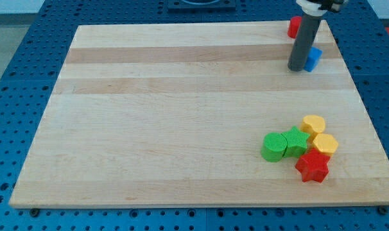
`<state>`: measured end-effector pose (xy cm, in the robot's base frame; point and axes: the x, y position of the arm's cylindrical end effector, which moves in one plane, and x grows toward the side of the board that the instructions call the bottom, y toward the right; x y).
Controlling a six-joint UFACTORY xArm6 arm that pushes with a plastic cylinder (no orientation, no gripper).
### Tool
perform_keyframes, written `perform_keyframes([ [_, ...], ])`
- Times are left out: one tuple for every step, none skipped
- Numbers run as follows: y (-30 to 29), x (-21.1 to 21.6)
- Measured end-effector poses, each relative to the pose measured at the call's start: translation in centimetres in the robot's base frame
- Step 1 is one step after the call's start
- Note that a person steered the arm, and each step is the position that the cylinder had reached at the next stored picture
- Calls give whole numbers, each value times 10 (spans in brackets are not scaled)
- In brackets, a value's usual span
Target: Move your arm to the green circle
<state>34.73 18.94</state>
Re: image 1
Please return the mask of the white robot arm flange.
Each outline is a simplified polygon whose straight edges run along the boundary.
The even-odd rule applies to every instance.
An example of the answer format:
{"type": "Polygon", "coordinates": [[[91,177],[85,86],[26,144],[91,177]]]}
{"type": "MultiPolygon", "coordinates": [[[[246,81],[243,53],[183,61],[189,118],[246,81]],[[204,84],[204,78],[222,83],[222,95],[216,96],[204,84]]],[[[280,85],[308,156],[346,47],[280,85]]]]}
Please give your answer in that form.
{"type": "Polygon", "coordinates": [[[348,3],[348,0],[296,0],[305,14],[320,17],[326,12],[338,13],[348,3]]]}

